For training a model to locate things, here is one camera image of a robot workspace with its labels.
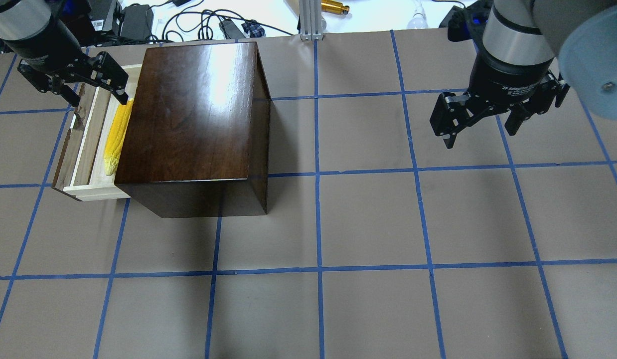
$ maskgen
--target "drawer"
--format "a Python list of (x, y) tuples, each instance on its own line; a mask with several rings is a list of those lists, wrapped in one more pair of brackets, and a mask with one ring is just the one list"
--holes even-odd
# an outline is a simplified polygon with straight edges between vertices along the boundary
[[(136, 95), (142, 64), (122, 66), (129, 75), (125, 88)], [(80, 103), (65, 136), (52, 187), (76, 200), (129, 197), (114, 185), (115, 174), (104, 172), (104, 148), (119, 102), (109, 91), (82, 84)]]

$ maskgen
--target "wooden box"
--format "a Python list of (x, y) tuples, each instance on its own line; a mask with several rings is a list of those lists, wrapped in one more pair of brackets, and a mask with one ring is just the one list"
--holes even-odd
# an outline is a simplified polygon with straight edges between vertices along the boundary
[[(96, 168), (115, 112), (109, 99), (104, 124), (93, 131), (101, 133), (97, 145), (85, 143), (89, 136), (78, 141), (72, 126), (55, 188), (80, 200), (99, 199), (98, 191), (103, 198), (129, 195), (163, 218), (267, 212), (270, 95), (256, 43), (149, 48), (134, 98), (115, 178), (100, 180)], [(104, 100), (89, 103), (76, 118), (100, 118)], [(77, 146), (79, 155), (67, 157)], [(81, 184), (89, 188), (75, 188), (78, 168), (95, 177)]]

